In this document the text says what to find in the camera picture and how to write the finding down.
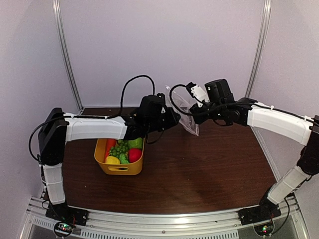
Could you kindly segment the clear zip top bag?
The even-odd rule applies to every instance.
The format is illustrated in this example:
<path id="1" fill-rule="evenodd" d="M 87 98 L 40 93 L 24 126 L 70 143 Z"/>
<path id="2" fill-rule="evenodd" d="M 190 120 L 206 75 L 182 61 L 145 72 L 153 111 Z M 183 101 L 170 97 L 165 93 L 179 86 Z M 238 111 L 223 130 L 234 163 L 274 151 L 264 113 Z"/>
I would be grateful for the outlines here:
<path id="1" fill-rule="evenodd" d="M 193 117 L 182 114 L 180 111 L 178 111 L 174 107 L 174 105 L 172 104 L 171 99 L 169 97 L 169 93 L 170 93 L 171 88 L 168 85 L 166 85 L 165 88 L 166 88 L 165 96 L 167 99 L 167 103 L 169 104 L 169 106 L 171 106 L 173 108 L 173 110 L 175 110 L 175 112 L 177 112 L 181 115 L 181 119 L 179 121 L 179 124 L 181 124 L 187 132 L 189 132 L 195 136 L 199 136 L 199 126 L 194 122 Z M 184 113 L 190 113 L 191 104 L 187 100 L 185 100 L 182 96 L 180 96 L 178 93 L 176 93 L 175 91 L 172 92 L 172 99 L 173 99 L 175 105 L 180 110 L 182 110 Z"/>

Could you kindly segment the green toy cabbage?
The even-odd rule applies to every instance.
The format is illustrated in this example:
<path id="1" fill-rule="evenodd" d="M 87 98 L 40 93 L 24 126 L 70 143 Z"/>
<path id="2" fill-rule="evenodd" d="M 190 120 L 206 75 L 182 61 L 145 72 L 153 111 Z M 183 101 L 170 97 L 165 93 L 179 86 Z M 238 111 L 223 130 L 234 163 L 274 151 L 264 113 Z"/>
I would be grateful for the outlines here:
<path id="1" fill-rule="evenodd" d="M 128 147 L 129 149 L 135 148 L 135 149 L 140 149 L 142 150 L 144 145 L 144 139 L 139 137 L 134 140 L 128 140 Z"/>

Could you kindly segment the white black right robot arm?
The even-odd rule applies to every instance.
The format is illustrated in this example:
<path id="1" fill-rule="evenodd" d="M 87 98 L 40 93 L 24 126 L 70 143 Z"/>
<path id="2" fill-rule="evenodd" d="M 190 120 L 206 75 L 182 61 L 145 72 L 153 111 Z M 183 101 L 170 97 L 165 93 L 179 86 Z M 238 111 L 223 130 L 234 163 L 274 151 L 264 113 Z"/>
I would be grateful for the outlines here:
<path id="1" fill-rule="evenodd" d="M 203 88 L 189 83 L 186 89 L 196 100 L 190 109 L 196 124 L 220 120 L 225 126 L 238 124 L 268 131 L 300 146 L 298 160 L 261 199 L 255 212 L 259 219 L 267 219 L 285 197 L 319 173 L 317 117 L 290 113 L 251 98 L 235 100 L 225 79 L 211 81 Z"/>

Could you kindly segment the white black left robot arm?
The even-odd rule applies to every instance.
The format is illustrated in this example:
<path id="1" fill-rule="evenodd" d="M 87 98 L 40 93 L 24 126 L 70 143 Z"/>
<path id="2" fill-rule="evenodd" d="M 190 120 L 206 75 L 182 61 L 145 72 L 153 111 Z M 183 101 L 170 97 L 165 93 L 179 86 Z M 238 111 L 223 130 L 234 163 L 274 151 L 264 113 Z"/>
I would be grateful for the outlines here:
<path id="1" fill-rule="evenodd" d="M 165 103 L 161 93 L 142 98 L 129 116 L 85 116 L 65 113 L 54 108 L 38 134 L 39 164 L 43 169 L 52 212 L 67 221 L 72 211 L 66 206 L 62 163 L 67 142 L 82 139 L 110 138 L 133 140 L 147 134 L 163 132 L 178 124 L 180 114 Z"/>

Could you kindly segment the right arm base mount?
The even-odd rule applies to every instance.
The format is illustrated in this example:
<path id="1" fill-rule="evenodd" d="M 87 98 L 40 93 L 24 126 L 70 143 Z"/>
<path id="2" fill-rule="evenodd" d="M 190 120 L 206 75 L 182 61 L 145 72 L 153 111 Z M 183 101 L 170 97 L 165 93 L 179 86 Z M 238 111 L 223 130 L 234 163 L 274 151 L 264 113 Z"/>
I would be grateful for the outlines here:
<path id="1" fill-rule="evenodd" d="M 260 203 L 258 206 L 243 208 L 238 211 L 238 216 L 243 226 L 268 221 L 280 215 L 281 211 L 278 205 L 272 203 Z"/>

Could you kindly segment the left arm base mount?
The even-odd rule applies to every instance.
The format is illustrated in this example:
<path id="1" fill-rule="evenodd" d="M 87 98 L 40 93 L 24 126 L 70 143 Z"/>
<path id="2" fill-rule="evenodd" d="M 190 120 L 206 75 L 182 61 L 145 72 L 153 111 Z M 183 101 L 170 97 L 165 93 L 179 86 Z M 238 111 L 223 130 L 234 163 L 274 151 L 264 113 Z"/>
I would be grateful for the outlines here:
<path id="1" fill-rule="evenodd" d="M 49 204 L 45 216 L 57 221 L 67 222 L 73 225 L 86 226 L 89 212 L 68 206 L 66 203 Z"/>

